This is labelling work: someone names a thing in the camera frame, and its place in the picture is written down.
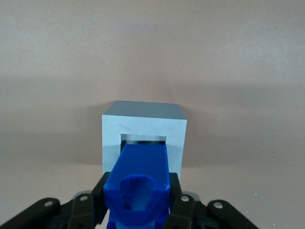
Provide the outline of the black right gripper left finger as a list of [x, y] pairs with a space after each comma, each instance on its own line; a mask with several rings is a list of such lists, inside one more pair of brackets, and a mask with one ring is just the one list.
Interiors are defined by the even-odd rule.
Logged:
[[2, 229], [94, 229], [101, 224], [108, 208], [103, 187], [106, 172], [94, 189], [78, 194], [65, 204], [56, 198], [43, 198], [2, 224]]

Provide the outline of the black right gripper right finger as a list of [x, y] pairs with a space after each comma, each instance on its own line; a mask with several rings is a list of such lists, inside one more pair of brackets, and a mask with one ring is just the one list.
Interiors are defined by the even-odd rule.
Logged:
[[170, 213], [165, 229], [256, 229], [257, 226], [229, 202], [212, 200], [208, 205], [184, 194], [178, 175], [170, 173]]

